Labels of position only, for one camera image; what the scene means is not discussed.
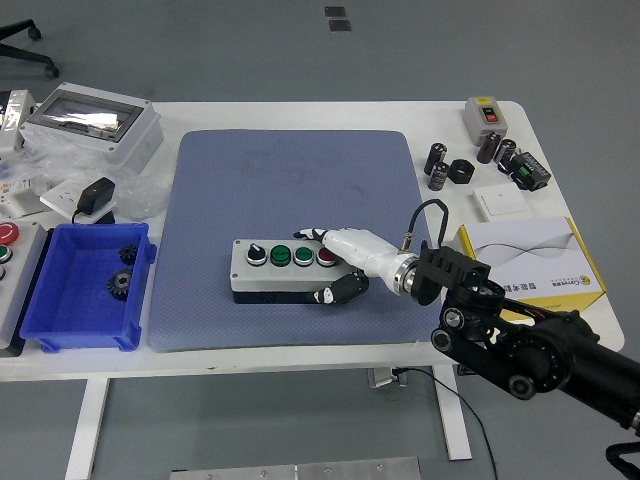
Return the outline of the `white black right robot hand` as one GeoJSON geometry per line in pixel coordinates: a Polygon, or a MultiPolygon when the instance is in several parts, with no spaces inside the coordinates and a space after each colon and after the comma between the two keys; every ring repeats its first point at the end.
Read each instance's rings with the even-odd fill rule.
{"type": "Polygon", "coordinates": [[[414,269],[417,256],[399,251],[397,247],[369,230],[343,228],[325,230],[303,229],[294,234],[297,239],[315,240],[330,252],[355,268],[330,285],[307,295],[314,303],[344,304],[365,293],[369,278],[380,278],[386,287],[399,296],[410,296],[405,280],[414,269]]]}

